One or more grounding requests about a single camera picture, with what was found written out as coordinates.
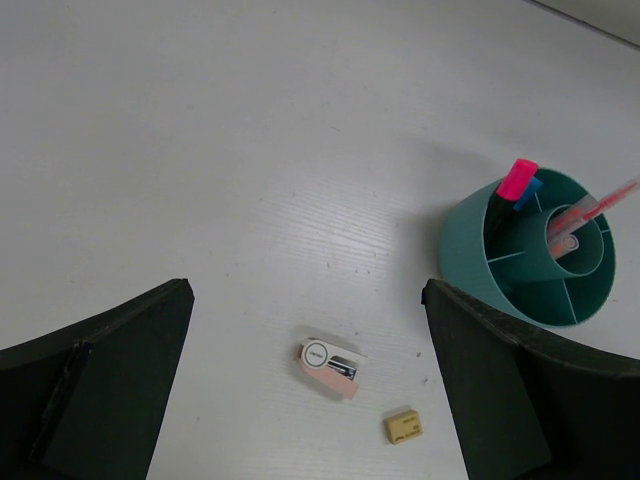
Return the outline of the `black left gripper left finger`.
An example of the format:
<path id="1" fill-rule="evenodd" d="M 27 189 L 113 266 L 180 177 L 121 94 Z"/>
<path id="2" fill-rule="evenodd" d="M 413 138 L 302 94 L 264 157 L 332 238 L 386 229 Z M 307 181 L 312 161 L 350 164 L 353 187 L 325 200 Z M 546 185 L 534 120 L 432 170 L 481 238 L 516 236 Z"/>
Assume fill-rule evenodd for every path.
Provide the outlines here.
<path id="1" fill-rule="evenodd" d="M 193 305 L 173 279 L 2 350 L 2 478 L 146 478 Z"/>

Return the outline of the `blue capped black highlighter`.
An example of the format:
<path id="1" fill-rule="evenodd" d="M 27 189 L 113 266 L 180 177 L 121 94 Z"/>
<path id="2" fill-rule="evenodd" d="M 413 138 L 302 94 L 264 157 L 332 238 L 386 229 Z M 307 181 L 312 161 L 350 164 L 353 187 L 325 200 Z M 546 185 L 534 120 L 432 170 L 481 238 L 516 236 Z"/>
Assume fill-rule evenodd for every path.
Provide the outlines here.
<path id="1" fill-rule="evenodd" d="M 516 201 L 513 209 L 516 212 L 522 210 L 522 208 L 529 202 L 529 200 L 537 193 L 543 183 L 536 177 L 532 177 L 528 186 L 520 196 L 520 198 Z"/>

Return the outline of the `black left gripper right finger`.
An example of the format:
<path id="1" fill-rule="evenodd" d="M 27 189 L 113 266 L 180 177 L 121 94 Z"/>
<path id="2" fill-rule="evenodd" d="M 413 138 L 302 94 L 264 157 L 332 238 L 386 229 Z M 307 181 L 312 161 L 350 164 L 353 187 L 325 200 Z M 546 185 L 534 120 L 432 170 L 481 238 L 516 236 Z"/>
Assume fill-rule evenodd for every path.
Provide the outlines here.
<path id="1" fill-rule="evenodd" d="M 427 282 L 422 303 L 469 478 L 638 478 L 638 360 L 442 280 Z"/>

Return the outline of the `pink capped black highlighter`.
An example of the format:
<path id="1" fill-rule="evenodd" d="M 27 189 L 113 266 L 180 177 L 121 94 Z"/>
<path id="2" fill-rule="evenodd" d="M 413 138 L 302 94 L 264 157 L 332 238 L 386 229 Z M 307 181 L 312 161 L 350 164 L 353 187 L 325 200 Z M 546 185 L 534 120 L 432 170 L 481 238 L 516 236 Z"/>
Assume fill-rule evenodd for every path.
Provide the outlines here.
<path id="1" fill-rule="evenodd" d="M 484 243 L 489 245 L 503 223 L 514 212 L 539 166 L 528 159 L 517 159 L 491 195 L 484 218 Z"/>

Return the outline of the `pink white mini stapler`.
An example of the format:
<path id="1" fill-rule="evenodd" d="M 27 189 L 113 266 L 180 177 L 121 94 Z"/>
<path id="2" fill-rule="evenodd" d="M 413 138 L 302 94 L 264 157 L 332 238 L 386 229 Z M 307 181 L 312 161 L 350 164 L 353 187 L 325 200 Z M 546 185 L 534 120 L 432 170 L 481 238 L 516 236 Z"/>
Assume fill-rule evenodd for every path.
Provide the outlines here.
<path id="1" fill-rule="evenodd" d="M 356 377 L 367 360 L 359 352 L 314 337 L 301 343 L 296 359 L 308 377 L 347 400 L 358 392 Z"/>

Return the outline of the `yellow eraser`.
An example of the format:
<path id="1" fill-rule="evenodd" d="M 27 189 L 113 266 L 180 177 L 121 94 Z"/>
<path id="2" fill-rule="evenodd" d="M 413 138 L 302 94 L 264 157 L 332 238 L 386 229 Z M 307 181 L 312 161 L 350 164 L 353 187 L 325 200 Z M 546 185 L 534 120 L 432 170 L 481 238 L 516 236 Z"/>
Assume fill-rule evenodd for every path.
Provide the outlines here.
<path id="1" fill-rule="evenodd" d="M 387 440 L 398 445 L 423 434 L 420 415 L 416 410 L 408 409 L 389 416 L 383 421 Z"/>

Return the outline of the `red translucent pen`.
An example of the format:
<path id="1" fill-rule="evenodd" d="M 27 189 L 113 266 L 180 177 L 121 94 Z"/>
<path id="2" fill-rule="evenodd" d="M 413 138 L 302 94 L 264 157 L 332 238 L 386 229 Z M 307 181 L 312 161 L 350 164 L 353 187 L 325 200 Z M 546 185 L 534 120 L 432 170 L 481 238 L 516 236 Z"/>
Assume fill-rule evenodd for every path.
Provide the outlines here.
<path id="1" fill-rule="evenodd" d="M 638 189 L 639 177 L 636 176 L 601 199 L 596 199 L 592 195 L 585 195 L 581 200 L 569 206 L 549 222 L 547 239 L 554 240 L 557 237 L 572 234 Z"/>

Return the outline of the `brown translucent pen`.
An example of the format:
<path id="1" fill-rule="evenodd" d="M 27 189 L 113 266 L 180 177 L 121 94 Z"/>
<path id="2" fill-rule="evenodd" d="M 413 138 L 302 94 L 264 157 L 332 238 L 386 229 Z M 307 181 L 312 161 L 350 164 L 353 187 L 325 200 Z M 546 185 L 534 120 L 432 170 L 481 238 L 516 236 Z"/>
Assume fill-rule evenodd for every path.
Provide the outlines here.
<path id="1" fill-rule="evenodd" d="M 576 251 L 579 246 L 579 240 L 574 234 L 556 236 L 549 242 L 549 253 L 554 260 L 558 260 Z"/>

